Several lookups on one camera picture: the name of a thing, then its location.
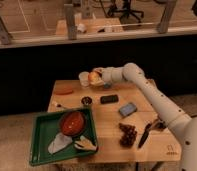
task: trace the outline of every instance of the black chair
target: black chair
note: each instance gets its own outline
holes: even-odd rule
[[[123,0],[122,9],[118,9],[117,5],[115,3],[115,0],[114,0],[112,2],[112,5],[109,7],[107,15],[109,17],[113,17],[114,13],[122,13],[120,19],[122,19],[123,17],[128,18],[130,15],[132,15],[133,17],[135,17],[138,20],[138,23],[141,23],[141,18],[144,17],[144,12],[131,9],[131,1],[132,0]]]

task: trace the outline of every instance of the glass wall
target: glass wall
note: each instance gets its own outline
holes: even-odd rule
[[[197,32],[195,0],[0,0],[11,47]]]

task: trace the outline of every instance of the wooden table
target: wooden table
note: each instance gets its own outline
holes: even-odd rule
[[[82,23],[86,26],[86,34],[95,34],[105,26],[112,26],[114,32],[123,32],[123,28],[118,18],[98,18],[98,19],[75,19],[76,26]],[[66,20],[59,20],[56,27],[56,35],[67,35]]]
[[[55,94],[56,91],[61,91],[68,87],[73,89],[74,92],[72,94]],[[100,104],[99,99],[101,96],[111,94],[118,94],[119,102],[105,105]],[[99,150],[94,155],[73,158],[62,161],[62,163],[180,160],[180,145],[168,129],[165,129],[163,132],[152,130],[143,147],[140,149],[137,148],[145,125],[157,118],[157,114],[141,91],[134,84],[117,83],[110,89],[104,89],[103,87],[83,88],[78,80],[59,80],[56,81],[54,85],[48,112],[60,110],[52,105],[52,101],[56,101],[67,108],[77,108],[82,106],[81,98],[84,96],[90,96],[93,99],[92,113],[95,122]],[[128,102],[133,102],[137,106],[138,111],[126,118],[122,118],[118,113],[118,109]],[[138,135],[131,148],[124,148],[119,144],[119,140],[123,134],[118,127],[119,123],[136,126]]]

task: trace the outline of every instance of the knife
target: knife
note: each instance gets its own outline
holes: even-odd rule
[[[160,120],[159,119],[155,119],[152,123],[148,123],[146,125],[146,127],[144,128],[144,133],[143,133],[143,135],[142,135],[142,137],[140,139],[140,142],[138,144],[138,148],[141,148],[144,145],[145,141],[147,140],[147,138],[149,136],[149,132],[152,129],[156,128],[157,125],[159,125],[159,123],[160,123]]]
[[[149,128],[151,127],[151,125],[152,125],[151,123],[148,123],[146,125],[146,127],[144,128],[144,133],[143,133],[143,135],[141,137],[141,140],[140,140],[140,142],[138,144],[138,148],[141,148],[144,145],[145,141],[147,140],[147,138],[149,136],[149,131],[150,131]]]

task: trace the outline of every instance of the green tray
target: green tray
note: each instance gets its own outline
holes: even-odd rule
[[[74,143],[71,143],[66,148],[60,150],[57,153],[50,154],[48,152],[49,144],[54,140],[57,133],[59,133],[59,120],[60,118],[70,112],[78,110],[83,112],[86,117],[86,127],[82,135],[92,141],[94,145],[98,146],[94,121],[92,117],[92,111],[90,108],[77,108],[69,109],[60,112],[53,112],[49,114],[43,114],[35,118],[32,134],[32,144],[30,151],[30,165],[37,166],[52,162],[58,162],[61,160],[71,159],[74,157],[81,157],[96,153],[96,151],[82,151],[77,150],[74,147]],[[80,137],[74,137],[73,140],[78,140]]]

